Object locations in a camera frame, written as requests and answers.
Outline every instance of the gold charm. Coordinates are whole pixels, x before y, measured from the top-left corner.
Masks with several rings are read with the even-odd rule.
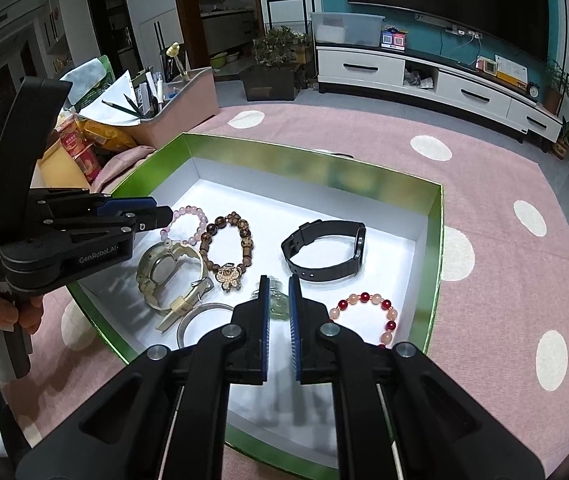
[[[235,288],[235,290],[240,290],[241,276],[241,269],[238,269],[233,264],[224,264],[220,267],[220,270],[216,272],[215,279],[222,284],[222,290],[224,292],[229,292],[231,291],[231,287]]]

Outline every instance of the beige watch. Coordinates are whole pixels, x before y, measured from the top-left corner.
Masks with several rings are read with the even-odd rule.
[[[191,290],[184,296],[178,296],[167,307],[162,307],[155,297],[156,291],[167,284],[168,280],[178,270],[178,258],[187,256],[200,262],[200,278],[191,283]],[[165,314],[156,330],[164,332],[174,322],[189,312],[202,295],[213,288],[213,282],[208,276],[209,271],[202,259],[202,254],[190,245],[182,242],[166,240],[151,246],[142,255],[138,264],[136,281],[138,288],[147,304],[160,313]]]

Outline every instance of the tv stand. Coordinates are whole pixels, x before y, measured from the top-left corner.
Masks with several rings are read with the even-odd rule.
[[[425,54],[416,57],[404,52],[384,51],[381,48],[317,44],[319,90],[367,89],[373,94],[393,98],[411,97],[419,106],[443,110],[450,107],[463,110],[466,118],[482,118],[499,123],[517,132],[522,142],[525,135],[543,137],[542,149],[557,141],[562,123],[528,96],[508,88],[483,73],[474,73],[463,65],[444,64]],[[433,78],[433,88],[422,89],[404,85],[405,68],[420,69]]]

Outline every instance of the black watch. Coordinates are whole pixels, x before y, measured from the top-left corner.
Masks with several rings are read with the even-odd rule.
[[[282,242],[282,254],[289,269],[301,280],[307,282],[331,282],[346,276],[356,274],[362,267],[364,256],[364,235],[366,226],[362,222],[346,220],[315,220],[301,225],[299,229]],[[353,257],[346,262],[323,269],[308,269],[294,264],[291,258],[299,253],[306,245],[312,244],[318,238],[330,235],[352,236],[355,238]]]

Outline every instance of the polka dot tablecloth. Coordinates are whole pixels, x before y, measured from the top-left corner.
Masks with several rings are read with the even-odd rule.
[[[429,124],[333,108],[224,108],[195,130],[347,153],[440,182],[446,227],[429,356],[547,474],[557,467],[569,452],[569,227],[535,163]],[[32,363],[5,387],[30,442],[122,367],[64,290],[45,297]],[[227,480],[285,478],[230,450],[224,470]]]

